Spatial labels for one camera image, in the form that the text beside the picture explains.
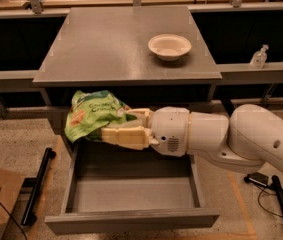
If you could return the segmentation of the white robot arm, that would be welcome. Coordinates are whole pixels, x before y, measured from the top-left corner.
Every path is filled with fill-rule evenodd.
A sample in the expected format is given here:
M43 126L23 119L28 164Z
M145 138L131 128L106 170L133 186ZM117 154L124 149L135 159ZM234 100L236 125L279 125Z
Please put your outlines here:
M283 173L283 120L257 105L241 105L232 115L165 107L132 109L137 118L101 129L102 141L162 155L200 156L223 169L255 173L269 163Z

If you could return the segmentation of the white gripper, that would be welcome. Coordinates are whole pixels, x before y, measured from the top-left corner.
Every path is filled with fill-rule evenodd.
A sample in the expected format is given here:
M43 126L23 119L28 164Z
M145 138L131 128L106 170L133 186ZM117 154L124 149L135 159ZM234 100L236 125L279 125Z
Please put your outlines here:
M128 122L137 127L102 128L102 141L124 148L143 150L150 146L154 137L155 143L152 147L159 154L181 157L187 148L189 115L187 109L177 107L161 108L154 113L149 108L129 109L126 110Z

